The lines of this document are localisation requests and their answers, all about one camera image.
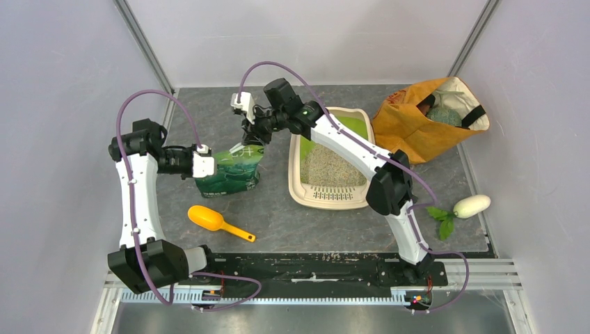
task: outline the yellow plastic scoop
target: yellow plastic scoop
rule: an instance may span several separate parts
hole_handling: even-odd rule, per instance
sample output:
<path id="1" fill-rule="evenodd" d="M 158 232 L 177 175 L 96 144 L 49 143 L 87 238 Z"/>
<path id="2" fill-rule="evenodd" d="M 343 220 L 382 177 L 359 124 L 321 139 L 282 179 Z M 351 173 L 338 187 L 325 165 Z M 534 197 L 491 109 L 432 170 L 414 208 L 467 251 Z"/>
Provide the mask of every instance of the yellow plastic scoop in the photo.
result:
<path id="1" fill-rule="evenodd" d="M 194 205 L 189 209 L 189 219 L 202 228 L 209 231 L 226 230 L 229 233 L 241 237 L 242 239 L 254 242 L 256 236 L 241 230 L 233 225 L 226 223 L 219 212 L 215 212 L 208 207 Z"/>

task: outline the cat litter bag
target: cat litter bag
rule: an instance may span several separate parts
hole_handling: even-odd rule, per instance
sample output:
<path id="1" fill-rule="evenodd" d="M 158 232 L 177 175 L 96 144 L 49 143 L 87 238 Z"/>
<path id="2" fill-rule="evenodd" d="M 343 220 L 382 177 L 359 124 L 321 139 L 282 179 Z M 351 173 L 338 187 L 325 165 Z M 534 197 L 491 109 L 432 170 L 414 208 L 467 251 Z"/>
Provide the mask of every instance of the cat litter bag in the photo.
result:
<path id="1" fill-rule="evenodd" d="M 434 96 L 433 109 L 452 109 L 461 117 L 453 126 L 428 119 L 416 107 Z M 404 151 L 412 164 L 430 161 L 474 134 L 490 120 L 471 90 L 457 77 L 413 84 L 389 96 L 372 121 L 375 143 L 391 152 Z"/>
<path id="2" fill-rule="evenodd" d="M 217 173 L 195 179 L 204 198 L 213 198 L 254 189 L 260 180 L 258 163 L 264 146 L 237 144 L 232 149 L 213 154 Z"/>

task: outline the red wire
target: red wire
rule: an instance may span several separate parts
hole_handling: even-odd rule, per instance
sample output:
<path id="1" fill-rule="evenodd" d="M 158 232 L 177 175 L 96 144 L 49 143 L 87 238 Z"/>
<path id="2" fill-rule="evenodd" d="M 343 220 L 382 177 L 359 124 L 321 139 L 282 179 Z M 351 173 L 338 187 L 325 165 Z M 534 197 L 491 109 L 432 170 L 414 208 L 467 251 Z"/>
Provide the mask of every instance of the red wire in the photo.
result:
<path id="1" fill-rule="evenodd" d="M 219 272 L 221 273 L 221 275 L 225 275 L 225 274 L 223 273 L 223 270 L 220 270 Z M 220 291 L 219 291 L 219 292 L 220 292 L 220 298 L 223 298 L 223 292 L 224 292 L 224 291 L 225 291 L 225 279 L 222 277 L 222 278 L 221 278 L 221 289 L 220 289 Z"/>
<path id="2" fill-rule="evenodd" d="M 432 276 L 428 276 L 428 287 L 426 289 L 426 295 L 430 297 L 432 291 Z"/>

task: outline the white vegetable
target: white vegetable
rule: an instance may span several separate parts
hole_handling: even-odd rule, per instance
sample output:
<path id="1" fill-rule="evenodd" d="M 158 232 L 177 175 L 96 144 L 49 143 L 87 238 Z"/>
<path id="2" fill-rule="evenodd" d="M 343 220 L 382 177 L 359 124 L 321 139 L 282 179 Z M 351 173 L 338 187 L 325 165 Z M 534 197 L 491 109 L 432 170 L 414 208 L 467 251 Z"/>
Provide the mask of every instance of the white vegetable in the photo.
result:
<path id="1" fill-rule="evenodd" d="M 492 203 L 492 200 L 485 195 L 467 197 L 455 204 L 453 213 L 457 218 L 469 218 L 487 209 L 490 203 Z"/>

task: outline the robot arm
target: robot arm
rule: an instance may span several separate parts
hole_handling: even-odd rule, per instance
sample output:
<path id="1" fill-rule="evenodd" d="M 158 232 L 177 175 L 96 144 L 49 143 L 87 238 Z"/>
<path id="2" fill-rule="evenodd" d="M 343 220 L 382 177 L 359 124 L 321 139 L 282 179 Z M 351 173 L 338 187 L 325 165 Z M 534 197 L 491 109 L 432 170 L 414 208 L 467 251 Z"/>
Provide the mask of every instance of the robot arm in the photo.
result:
<path id="1" fill-rule="evenodd" d="M 189 273 L 207 265 L 206 247 L 183 250 L 167 242 L 160 225 L 156 199 L 157 174 L 180 174 L 186 177 L 205 177 L 215 173 L 211 150 L 202 145 L 197 148 L 164 147 L 167 131 L 149 119 L 133 123 L 133 132 L 122 136 L 125 152 L 131 164 L 135 187 L 135 212 L 139 246 L 150 277 L 157 287 L 177 283 Z M 134 251 L 131 230 L 129 182 L 116 138 L 109 146 L 121 183 L 123 224 L 120 249 L 108 255 L 109 268 L 131 291 L 139 294 L 150 288 L 147 285 Z"/>
<path id="2" fill-rule="evenodd" d="M 249 93 L 241 94 L 241 102 L 237 102 L 237 95 L 232 96 L 234 112 L 245 116 L 242 122 L 244 129 L 243 142 L 270 143 L 272 132 L 288 128 L 293 134 L 298 134 L 322 144 L 355 166 L 363 175 L 371 180 L 367 192 L 369 206 L 385 216 L 393 235 L 399 245 L 400 259 L 413 267 L 423 269 L 432 263 L 433 259 L 418 242 L 409 216 L 415 221 L 408 208 L 413 204 L 412 179 L 399 168 L 379 159 L 378 154 L 389 156 L 393 160 L 409 167 L 409 160 L 401 150 L 395 154 L 379 148 L 364 138 L 346 128 L 336 117 L 324 115 L 320 105 L 315 101 L 302 103 L 301 98 L 285 79 L 277 79 L 264 87 L 264 93 L 271 103 L 271 108 L 263 109 L 254 104 Z M 342 132 L 334 128 L 332 121 L 340 128 L 347 130 L 356 141 L 363 142 L 373 150 L 370 154 Z M 416 226 L 420 238 L 420 229 Z"/>

